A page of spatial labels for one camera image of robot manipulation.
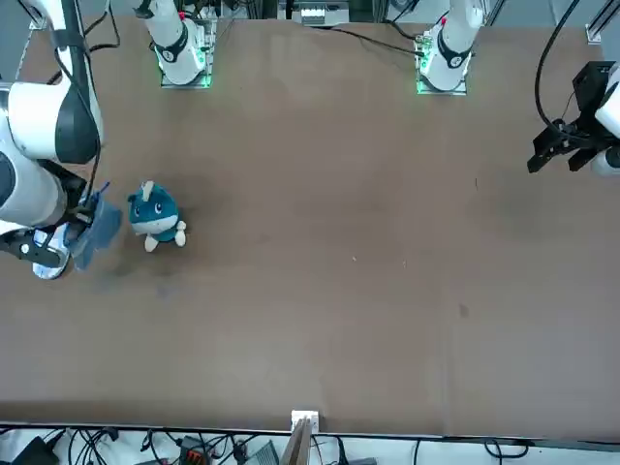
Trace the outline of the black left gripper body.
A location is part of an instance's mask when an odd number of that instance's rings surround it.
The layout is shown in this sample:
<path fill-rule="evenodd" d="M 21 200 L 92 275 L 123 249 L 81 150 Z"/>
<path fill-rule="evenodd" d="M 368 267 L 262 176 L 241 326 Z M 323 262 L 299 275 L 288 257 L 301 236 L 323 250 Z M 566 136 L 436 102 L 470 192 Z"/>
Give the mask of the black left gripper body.
<path fill-rule="evenodd" d="M 589 61 L 573 78 L 579 115 L 573 122 L 563 123 L 565 133 L 594 144 L 614 141 L 611 132 L 595 116 L 605 102 L 605 93 L 614 71 L 614 61 Z"/>

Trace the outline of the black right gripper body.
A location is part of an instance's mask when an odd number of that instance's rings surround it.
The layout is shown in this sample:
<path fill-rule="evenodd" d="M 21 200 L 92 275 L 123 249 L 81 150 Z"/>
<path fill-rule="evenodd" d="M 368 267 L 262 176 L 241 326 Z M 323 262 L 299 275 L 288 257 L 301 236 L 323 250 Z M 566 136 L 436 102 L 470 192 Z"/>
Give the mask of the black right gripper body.
<path fill-rule="evenodd" d="M 90 226 L 93 222 L 93 206 L 86 199 L 87 181 L 79 176 L 61 178 L 66 195 L 66 207 L 62 216 L 65 223 Z"/>

